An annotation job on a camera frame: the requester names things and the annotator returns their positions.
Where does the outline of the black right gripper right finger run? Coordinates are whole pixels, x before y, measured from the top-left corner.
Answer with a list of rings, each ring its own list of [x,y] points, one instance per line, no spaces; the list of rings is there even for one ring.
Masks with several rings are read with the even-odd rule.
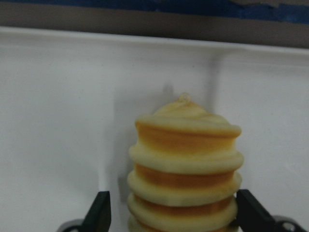
[[[237,223],[244,232],[291,232],[292,222],[276,220],[247,189],[236,194]]]

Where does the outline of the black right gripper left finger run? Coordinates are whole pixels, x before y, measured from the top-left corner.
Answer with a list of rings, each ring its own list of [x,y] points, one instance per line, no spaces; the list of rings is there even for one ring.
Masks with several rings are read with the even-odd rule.
[[[108,232],[111,225],[111,200],[109,191],[97,193],[82,225],[82,232]]]

